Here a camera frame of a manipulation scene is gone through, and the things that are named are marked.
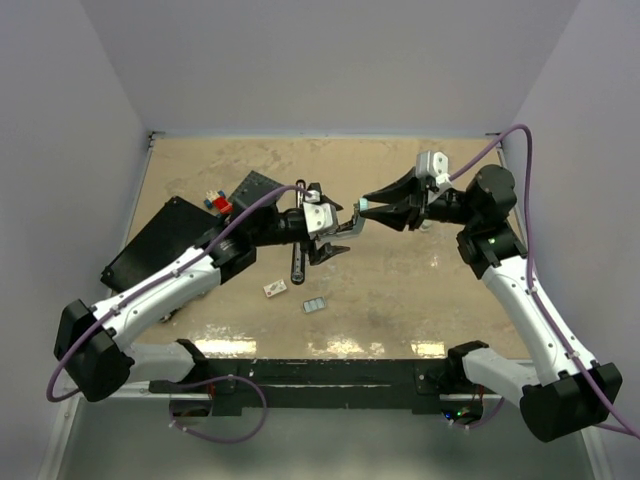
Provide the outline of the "light blue stapler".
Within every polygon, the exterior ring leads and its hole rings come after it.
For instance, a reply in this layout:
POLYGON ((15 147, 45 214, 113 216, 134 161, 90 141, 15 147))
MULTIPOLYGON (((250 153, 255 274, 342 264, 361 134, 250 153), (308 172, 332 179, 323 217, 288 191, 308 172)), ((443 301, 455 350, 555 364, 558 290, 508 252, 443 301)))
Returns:
POLYGON ((323 241, 349 239, 359 236, 364 229, 366 219, 362 216, 362 213, 369 209, 369 202, 364 197, 360 197, 356 203, 353 204, 353 212, 351 218, 346 222, 339 222, 338 218, 335 218, 333 225, 327 232, 319 235, 319 238, 323 241))

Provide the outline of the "staple box tray with staples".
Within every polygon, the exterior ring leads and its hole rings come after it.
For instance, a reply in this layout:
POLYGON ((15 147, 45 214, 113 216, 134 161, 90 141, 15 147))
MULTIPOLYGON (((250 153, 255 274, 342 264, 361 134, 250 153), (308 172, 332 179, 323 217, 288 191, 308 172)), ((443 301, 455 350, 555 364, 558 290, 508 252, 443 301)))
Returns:
POLYGON ((302 303, 302 310, 305 314, 315 313, 327 308, 327 301, 324 297, 316 297, 305 300, 302 303))

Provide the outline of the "white staple box sleeve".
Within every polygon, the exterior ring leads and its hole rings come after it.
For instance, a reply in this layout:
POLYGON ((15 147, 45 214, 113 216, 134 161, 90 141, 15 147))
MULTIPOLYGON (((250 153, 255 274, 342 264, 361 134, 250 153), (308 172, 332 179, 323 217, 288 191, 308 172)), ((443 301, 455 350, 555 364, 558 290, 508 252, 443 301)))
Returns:
POLYGON ((274 281, 263 287, 264 294, 267 298, 272 298, 288 290, 286 282, 283 279, 274 281))

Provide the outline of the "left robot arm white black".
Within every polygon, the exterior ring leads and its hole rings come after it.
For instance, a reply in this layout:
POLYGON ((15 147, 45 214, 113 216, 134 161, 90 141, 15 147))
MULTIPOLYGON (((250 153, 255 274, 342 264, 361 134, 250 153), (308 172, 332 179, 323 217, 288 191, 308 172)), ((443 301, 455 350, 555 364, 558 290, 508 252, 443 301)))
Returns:
POLYGON ((182 254, 132 287, 93 305, 75 300, 64 307, 54 356, 58 364, 46 397, 59 401, 54 388, 61 372, 90 402, 111 396, 123 385, 166 380, 185 392, 200 390, 207 380, 201 352, 189 341, 139 345, 137 338, 165 316, 238 275, 257 259, 262 246, 300 244, 313 265, 342 253, 332 237, 356 232, 359 217, 339 221, 340 205, 318 188, 298 188, 302 202, 284 212, 276 202, 278 187, 260 197, 235 202, 231 214, 214 225, 182 254))

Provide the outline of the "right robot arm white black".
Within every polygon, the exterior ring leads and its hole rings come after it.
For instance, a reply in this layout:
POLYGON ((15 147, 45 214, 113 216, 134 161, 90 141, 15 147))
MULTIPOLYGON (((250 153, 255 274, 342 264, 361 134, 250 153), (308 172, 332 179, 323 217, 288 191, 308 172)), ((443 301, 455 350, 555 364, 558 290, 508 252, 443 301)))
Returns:
POLYGON ((446 177, 412 168, 398 181, 364 196, 362 216, 396 231, 431 220, 461 225, 458 251, 514 324, 533 362, 530 369, 480 341, 448 352, 448 386, 459 393, 481 385, 519 408, 531 433, 550 442, 604 422, 622 385, 612 364, 584 347, 552 307, 529 271, 529 253, 508 217, 516 204, 513 175, 498 165, 480 169, 458 191, 446 177))

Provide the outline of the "light green stapler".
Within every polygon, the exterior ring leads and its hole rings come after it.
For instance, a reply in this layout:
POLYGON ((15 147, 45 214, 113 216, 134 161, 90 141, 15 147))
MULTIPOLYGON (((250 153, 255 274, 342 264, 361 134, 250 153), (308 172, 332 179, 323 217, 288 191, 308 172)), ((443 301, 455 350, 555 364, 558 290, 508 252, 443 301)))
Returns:
POLYGON ((423 221, 422 224, 419 226, 419 231, 422 233, 426 233, 431 227, 431 222, 430 221, 423 221))

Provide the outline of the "grey lego baseplate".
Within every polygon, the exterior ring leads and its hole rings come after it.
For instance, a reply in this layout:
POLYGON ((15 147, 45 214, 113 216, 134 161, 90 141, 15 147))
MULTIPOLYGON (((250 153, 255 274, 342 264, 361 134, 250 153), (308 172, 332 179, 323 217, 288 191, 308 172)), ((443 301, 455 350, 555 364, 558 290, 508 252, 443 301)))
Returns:
POLYGON ((241 213, 267 193, 282 187, 279 182, 255 171, 250 173, 240 182, 229 197, 235 213, 241 213))

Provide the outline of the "red blue lego car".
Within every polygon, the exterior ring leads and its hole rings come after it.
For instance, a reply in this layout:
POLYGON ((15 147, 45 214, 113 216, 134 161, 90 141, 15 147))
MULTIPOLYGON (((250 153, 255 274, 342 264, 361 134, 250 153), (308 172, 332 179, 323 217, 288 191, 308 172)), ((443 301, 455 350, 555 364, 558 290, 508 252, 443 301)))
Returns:
POLYGON ((204 205, 207 209, 216 209, 221 215, 228 215, 233 211, 232 203, 222 190, 209 190, 205 194, 204 205))

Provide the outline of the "black flat case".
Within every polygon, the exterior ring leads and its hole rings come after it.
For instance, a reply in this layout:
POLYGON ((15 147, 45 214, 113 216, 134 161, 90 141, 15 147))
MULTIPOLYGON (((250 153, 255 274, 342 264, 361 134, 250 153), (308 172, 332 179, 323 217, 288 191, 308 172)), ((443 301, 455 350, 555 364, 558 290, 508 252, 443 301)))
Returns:
POLYGON ((185 199, 170 198, 101 272, 100 281, 121 293, 178 259, 217 224, 217 218, 185 199))

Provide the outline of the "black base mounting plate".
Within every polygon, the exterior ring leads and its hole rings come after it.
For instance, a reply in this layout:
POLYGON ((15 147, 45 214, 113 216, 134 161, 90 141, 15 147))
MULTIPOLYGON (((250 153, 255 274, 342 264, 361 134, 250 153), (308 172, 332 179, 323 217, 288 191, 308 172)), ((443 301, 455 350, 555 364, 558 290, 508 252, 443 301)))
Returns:
POLYGON ((214 416, 237 416, 261 399, 271 409, 408 410, 439 414, 478 387, 456 378, 445 359, 209 359, 177 384, 156 380, 153 394, 202 395, 214 416))

